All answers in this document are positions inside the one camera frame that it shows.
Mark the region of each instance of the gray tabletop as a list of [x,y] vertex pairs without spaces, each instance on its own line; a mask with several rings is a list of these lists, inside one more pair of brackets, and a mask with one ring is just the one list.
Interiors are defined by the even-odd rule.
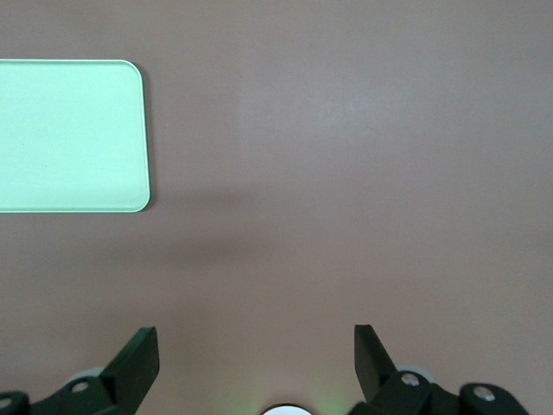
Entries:
[[153,199],[0,215],[0,390],[44,398],[156,325],[139,413],[344,415],[370,323],[451,392],[549,413],[551,22],[534,0],[2,1],[0,58],[141,69]]

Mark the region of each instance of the metal screw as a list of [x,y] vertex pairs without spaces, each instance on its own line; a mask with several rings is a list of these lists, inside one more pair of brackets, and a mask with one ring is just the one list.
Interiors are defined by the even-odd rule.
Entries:
[[88,388],[88,382],[82,381],[73,385],[73,387],[71,388],[71,392],[80,393],[85,391],[87,388]]
[[480,399],[486,402],[492,402],[495,400],[495,395],[485,386],[477,386],[474,388],[474,394]]
[[419,386],[421,384],[419,379],[413,373],[404,373],[401,380],[407,386]]
[[0,409],[7,408],[12,404],[11,398],[0,399]]

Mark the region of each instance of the screw head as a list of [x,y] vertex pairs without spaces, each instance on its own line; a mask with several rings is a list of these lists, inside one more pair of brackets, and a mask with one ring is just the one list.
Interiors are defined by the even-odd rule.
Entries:
[[12,402],[11,398],[0,399],[0,409],[7,408]]
[[495,400],[495,395],[493,394],[493,392],[485,386],[475,387],[474,394],[480,399],[485,400],[486,402],[492,402]]
[[401,381],[407,386],[419,386],[421,381],[413,373],[404,373]]
[[88,382],[83,380],[82,382],[76,383],[71,388],[71,392],[73,393],[81,393],[85,391],[88,388]]

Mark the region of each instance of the white circular object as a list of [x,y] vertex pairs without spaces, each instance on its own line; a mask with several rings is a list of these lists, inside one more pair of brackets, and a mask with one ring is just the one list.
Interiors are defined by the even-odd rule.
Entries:
[[293,405],[280,405],[275,406],[268,411],[263,412],[263,415],[312,415],[310,412],[307,412],[305,409],[300,408],[299,406]]

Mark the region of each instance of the mint green tray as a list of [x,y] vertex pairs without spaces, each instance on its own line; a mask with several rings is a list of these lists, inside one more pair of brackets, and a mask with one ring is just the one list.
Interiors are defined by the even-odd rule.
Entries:
[[148,200],[134,65],[0,60],[0,212],[136,212]]

